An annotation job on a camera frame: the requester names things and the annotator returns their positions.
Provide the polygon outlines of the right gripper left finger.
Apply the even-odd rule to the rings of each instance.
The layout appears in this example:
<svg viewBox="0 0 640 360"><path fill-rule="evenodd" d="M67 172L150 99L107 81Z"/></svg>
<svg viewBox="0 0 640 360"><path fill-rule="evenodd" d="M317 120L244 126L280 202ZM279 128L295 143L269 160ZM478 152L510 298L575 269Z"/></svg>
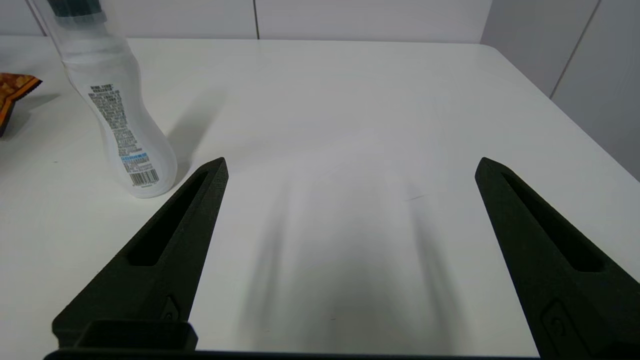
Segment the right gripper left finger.
<svg viewBox="0 0 640 360"><path fill-rule="evenodd" d="M222 157L200 166L52 322L58 345L98 321L185 322L226 191Z"/></svg>

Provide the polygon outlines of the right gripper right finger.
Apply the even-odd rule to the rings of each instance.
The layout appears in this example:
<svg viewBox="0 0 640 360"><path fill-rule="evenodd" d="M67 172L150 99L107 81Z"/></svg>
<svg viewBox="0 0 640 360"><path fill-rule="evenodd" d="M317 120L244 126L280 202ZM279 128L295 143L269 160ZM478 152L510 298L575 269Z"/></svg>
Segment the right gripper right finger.
<svg viewBox="0 0 640 360"><path fill-rule="evenodd" d="M640 285L507 166L475 182L543 359L640 357Z"/></svg>

